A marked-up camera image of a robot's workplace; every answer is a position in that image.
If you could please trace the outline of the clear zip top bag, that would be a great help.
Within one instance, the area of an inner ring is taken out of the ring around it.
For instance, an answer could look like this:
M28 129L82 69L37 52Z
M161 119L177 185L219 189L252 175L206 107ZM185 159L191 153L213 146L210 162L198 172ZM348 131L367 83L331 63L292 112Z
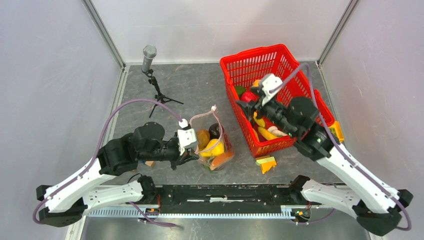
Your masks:
M219 117L218 107L213 105L209 111L191 117L189 124L197 136L198 144L194 149L200 166L210 173L224 169L235 152Z

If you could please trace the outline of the dark toy plum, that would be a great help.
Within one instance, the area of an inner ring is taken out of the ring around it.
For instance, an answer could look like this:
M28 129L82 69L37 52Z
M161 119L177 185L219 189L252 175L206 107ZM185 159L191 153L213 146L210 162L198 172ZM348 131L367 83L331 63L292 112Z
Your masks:
M208 132L210 139L219 139L221 136L221 126L219 123L214 123L209 127Z

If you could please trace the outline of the red plastic shopping basket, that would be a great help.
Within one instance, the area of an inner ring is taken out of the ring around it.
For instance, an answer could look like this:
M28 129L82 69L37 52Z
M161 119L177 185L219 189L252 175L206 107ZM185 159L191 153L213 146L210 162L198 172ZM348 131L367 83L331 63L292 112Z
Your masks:
M219 63L224 75L227 97L246 139L251 155L256 158L292 147L296 139L289 136L263 142L259 141L255 135L255 128L252 127L236 103L240 98L235 89L236 86L249 89L255 80L262 79L267 74L274 74L283 81L300 65L289 49L282 43L251 48L237 54L224 56L220 59ZM336 119L322 99L321 93L315 87L314 95L317 108L326 125L330 127ZM285 107L288 107L289 102L294 97L301 96L311 99L309 81L305 74L300 71L275 95L276 101Z

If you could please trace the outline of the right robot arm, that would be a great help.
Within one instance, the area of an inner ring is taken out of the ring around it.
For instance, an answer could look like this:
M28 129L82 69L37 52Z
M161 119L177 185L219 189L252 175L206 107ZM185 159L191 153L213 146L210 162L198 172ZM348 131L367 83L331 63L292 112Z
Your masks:
M353 217L368 232L384 236L398 229L413 195L406 189L395 189L383 183L365 169L336 139L329 128L317 123L321 113L313 99L294 97L288 106L276 99L237 105L247 119L265 117L289 137L295 138L294 147L303 156L325 167L348 189L324 185L299 175L289 189L289 199L295 204L320 203Z

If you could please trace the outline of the yellow toy cheese wedge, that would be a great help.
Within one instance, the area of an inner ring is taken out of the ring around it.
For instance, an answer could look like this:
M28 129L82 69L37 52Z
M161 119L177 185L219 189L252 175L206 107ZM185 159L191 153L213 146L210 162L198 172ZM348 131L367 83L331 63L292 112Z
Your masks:
M267 173L269 170L277 166L274 156L266 155L255 159L256 165L260 166L262 174Z

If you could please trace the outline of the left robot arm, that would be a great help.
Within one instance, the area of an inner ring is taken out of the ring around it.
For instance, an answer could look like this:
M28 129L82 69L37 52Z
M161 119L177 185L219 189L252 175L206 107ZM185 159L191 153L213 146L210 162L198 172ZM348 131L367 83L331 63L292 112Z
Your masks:
M169 162L177 166L198 159L193 149L197 134L184 120L172 138L164 140L165 129L148 122L134 132L110 140L94 157L67 179L55 185L36 188L39 205L33 213L37 224L66 227L95 210L117 204L151 204L158 197L150 176L116 187L98 189L101 184L137 169L142 161Z

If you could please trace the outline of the brown toy potato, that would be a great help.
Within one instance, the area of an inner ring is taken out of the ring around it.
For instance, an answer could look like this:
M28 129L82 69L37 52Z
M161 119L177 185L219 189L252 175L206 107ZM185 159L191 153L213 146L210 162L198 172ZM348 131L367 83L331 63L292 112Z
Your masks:
M199 143L208 143L210 141L210 133L206 129L200 129L197 132L197 139Z

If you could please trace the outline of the microphone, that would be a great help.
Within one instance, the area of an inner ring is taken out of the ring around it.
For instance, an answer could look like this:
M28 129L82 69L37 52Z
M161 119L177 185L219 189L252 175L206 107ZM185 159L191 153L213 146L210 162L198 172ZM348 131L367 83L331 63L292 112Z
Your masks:
M183 105L184 103L165 96L160 89L158 81L154 76L154 70L151 68L154 58L157 56L157 48L154 45L148 44L143 48L143 62L141 70L148 77L148 83L153 85L156 90L154 98L161 104L175 102Z

